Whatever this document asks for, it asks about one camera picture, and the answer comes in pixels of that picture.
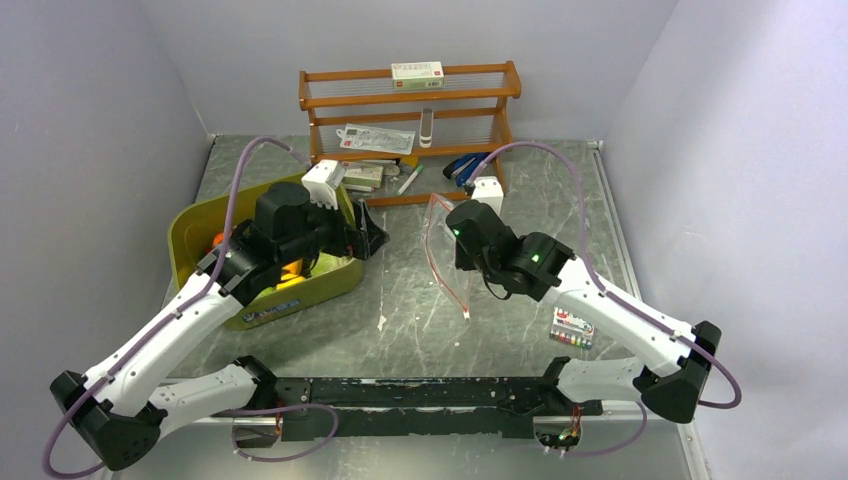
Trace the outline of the clear zip top bag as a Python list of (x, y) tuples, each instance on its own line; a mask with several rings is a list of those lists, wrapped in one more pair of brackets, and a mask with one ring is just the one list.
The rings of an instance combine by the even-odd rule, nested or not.
[(465, 323), (470, 315), (470, 273), (455, 265), (456, 237), (447, 226), (448, 214), (454, 204), (439, 194), (431, 194), (426, 208), (423, 233), (425, 258), (435, 279), (446, 297), (456, 306)]

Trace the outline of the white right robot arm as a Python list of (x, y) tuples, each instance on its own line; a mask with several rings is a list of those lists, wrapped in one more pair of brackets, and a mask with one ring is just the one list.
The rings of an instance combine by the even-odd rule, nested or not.
[(600, 328), (630, 352), (619, 360), (570, 360), (539, 391), (550, 413), (594, 400), (641, 402), (678, 424), (695, 416), (722, 332), (664, 315), (615, 285), (595, 285), (585, 262), (553, 237), (517, 236), (487, 204), (470, 200), (446, 217), (456, 241), (456, 266), (477, 270), (488, 284), (526, 295)]

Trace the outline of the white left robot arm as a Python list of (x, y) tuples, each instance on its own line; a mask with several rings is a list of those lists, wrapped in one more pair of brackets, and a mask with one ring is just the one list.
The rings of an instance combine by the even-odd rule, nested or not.
[(125, 469), (160, 439), (202, 417), (271, 411), (278, 400), (276, 377), (251, 356), (179, 384), (164, 380), (212, 330), (275, 285), (285, 266), (324, 253), (366, 260), (389, 239), (364, 201), (344, 211), (315, 200), (298, 183), (272, 184), (248, 219), (237, 221), (235, 210), (229, 202), (221, 242), (166, 307), (108, 358), (52, 381), (62, 425), (74, 429), (102, 467)]

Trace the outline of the yellow lemon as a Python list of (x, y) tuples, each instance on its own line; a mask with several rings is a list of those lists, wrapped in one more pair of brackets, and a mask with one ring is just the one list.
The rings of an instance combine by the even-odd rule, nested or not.
[(276, 289), (282, 290), (305, 280), (306, 276), (303, 273), (303, 263), (301, 261), (292, 262), (282, 268), (281, 278)]

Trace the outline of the blue stapler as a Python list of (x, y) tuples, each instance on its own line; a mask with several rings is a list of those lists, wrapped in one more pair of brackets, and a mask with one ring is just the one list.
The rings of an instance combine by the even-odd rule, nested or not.
[(453, 181), (457, 187), (464, 187), (472, 173), (488, 155), (488, 152), (465, 154), (447, 164), (442, 169), (442, 175)]

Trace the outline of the white green box lower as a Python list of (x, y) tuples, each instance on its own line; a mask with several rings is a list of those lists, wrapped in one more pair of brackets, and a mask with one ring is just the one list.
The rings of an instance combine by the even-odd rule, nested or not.
[(345, 184), (379, 188), (382, 185), (384, 167), (382, 165), (343, 162), (345, 169), (342, 181)]

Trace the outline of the green white marker pen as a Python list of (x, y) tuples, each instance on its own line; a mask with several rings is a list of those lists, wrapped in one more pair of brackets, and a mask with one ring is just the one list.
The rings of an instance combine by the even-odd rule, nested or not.
[(409, 187), (414, 182), (414, 180), (420, 175), (422, 170), (423, 170), (423, 165), (419, 164), (413, 170), (413, 172), (408, 176), (408, 178), (405, 180), (405, 182), (399, 187), (399, 189), (396, 192), (396, 195), (402, 196), (409, 189)]

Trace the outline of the olive green plastic bin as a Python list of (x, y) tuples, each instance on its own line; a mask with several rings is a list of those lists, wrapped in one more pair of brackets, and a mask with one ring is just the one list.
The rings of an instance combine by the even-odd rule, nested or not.
[[(183, 287), (196, 263), (211, 249), (213, 238), (223, 231), (228, 199), (225, 194), (197, 202), (172, 221), (168, 231), (171, 295)], [(244, 331), (276, 321), (352, 291), (363, 277), (363, 261), (323, 253), (308, 278), (263, 291), (248, 307), (226, 320), (224, 327)]]

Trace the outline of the white flat packet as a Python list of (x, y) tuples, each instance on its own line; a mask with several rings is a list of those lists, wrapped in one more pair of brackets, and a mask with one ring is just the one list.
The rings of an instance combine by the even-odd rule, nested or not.
[(340, 147), (380, 153), (409, 155), (412, 152), (416, 132), (380, 128), (375, 126), (346, 124), (335, 131)]

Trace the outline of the colourful marker set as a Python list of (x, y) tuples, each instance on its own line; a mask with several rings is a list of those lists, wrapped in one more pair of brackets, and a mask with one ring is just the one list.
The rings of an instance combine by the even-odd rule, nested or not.
[(594, 344), (595, 329), (589, 322), (566, 310), (553, 311), (549, 338), (561, 344), (590, 350)]

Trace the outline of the orange wooden shelf rack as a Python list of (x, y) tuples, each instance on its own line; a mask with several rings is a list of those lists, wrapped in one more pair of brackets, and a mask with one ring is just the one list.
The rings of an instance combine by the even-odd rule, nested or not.
[(389, 68), (302, 71), (313, 162), (455, 159), (504, 152), (514, 139), (508, 103), (522, 95), (514, 61), (447, 65), (439, 88), (397, 89)]

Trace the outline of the white grey small device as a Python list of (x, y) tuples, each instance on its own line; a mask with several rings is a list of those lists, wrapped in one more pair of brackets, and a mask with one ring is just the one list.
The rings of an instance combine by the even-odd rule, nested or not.
[(419, 145), (421, 148), (430, 148), (433, 137), (434, 111), (432, 108), (424, 108), (421, 112), (419, 125)]

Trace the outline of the white green box on shelf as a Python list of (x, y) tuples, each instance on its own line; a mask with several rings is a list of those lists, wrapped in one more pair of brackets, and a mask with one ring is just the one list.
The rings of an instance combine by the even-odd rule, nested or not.
[(444, 88), (444, 69), (440, 61), (392, 63), (395, 91), (439, 90)]

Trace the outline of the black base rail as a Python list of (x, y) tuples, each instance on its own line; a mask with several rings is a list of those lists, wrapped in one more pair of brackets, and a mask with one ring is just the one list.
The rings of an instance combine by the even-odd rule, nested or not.
[(498, 434), (532, 439), (541, 417), (599, 416), (600, 401), (575, 404), (544, 377), (295, 378), (264, 382), (237, 408), (267, 416), (283, 408), (282, 438)]

